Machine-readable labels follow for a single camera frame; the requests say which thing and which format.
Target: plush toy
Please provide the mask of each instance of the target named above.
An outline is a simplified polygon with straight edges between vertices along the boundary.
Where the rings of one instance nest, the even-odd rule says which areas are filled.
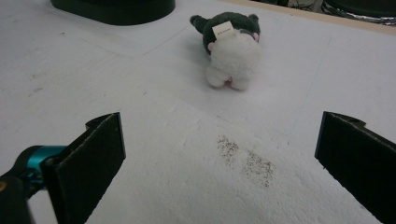
[[[209,84],[222,87],[229,83],[235,89],[245,90],[262,56],[259,18],[254,14],[224,12],[209,20],[192,16],[190,23],[203,35],[205,50],[211,58],[206,69]]]

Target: white fluffy plush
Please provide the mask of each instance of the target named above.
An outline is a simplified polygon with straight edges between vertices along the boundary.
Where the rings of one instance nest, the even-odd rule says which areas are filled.
[[[218,40],[210,48],[211,64],[206,70],[209,84],[222,87],[230,81],[233,88],[245,90],[262,56],[259,43],[235,30],[234,36]]]

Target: white tag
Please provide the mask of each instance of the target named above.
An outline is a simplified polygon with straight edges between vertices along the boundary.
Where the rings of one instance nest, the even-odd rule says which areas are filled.
[[[217,40],[222,40],[227,37],[234,35],[233,25],[230,21],[226,21],[220,25],[212,27],[213,33],[215,33],[215,37]]]

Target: dark green plush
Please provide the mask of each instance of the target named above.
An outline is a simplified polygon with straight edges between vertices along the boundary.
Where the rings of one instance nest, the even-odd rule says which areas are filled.
[[[207,45],[216,41],[212,27],[226,21],[230,21],[234,29],[244,29],[260,35],[259,18],[255,14],[245,16],[235,12],[223,12],[212,19],[205,19],[198,15],[192,16],[190,18],[190,23],[203,35],[204,47],[208,54],[210,54],[210,50],[207,48]]]

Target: plush ear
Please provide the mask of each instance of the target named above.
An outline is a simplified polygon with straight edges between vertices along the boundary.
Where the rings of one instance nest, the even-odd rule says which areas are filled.
[[[199,32],[202,33],[204,31],[205,25],[209,20],[195,15],[195,16],[191,16],[190,18],[190,23],[195,27],[195,29]]]
[[[251,20],[253,20],[253,21],[256,22],[256,23],[259,23],[259,17],[256,16],[256,14],[250,14],[250,15],[248,16],[248,18],[251,19]]]

